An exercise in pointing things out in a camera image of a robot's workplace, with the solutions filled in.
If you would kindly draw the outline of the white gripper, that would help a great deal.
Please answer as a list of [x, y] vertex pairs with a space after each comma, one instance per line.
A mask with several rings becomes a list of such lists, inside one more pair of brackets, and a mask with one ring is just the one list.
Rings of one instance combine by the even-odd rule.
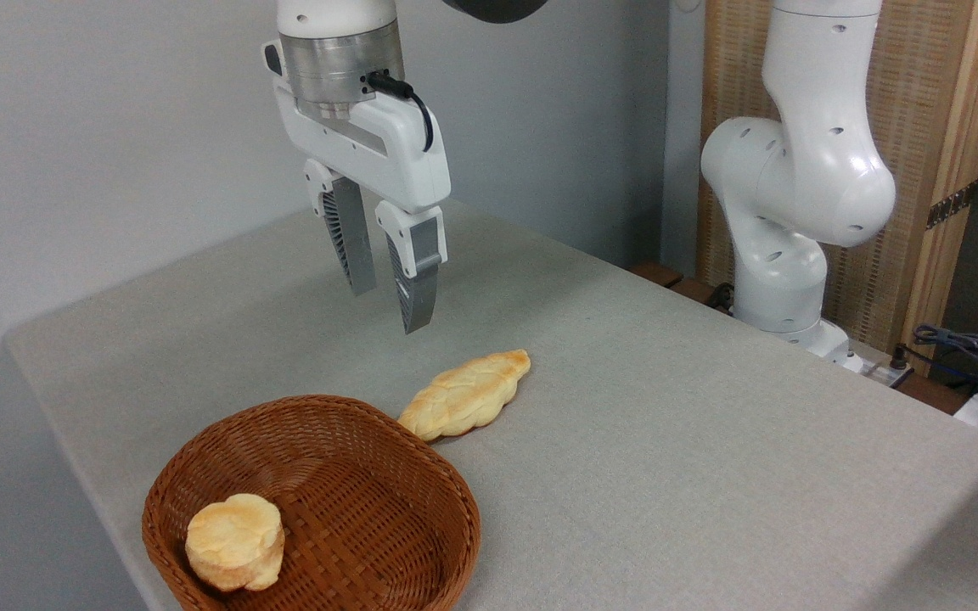
[[375, 216], [387, 238], [404, 332], [424, 328], [435, 309], [439, 267], [449, 260], [442, 209], [434, 205], [450, 196], [452, 185], [435, 115], [427, 149], [416, 104], [378, 94], [354, 104], [346, 120], [323, 119], [298, 110], [283, 78], [273, 88], [284, 129], [306, 156], [312, 210], [329, 231], [353, 294], [376, 289], [364, 187], [385, 199]]

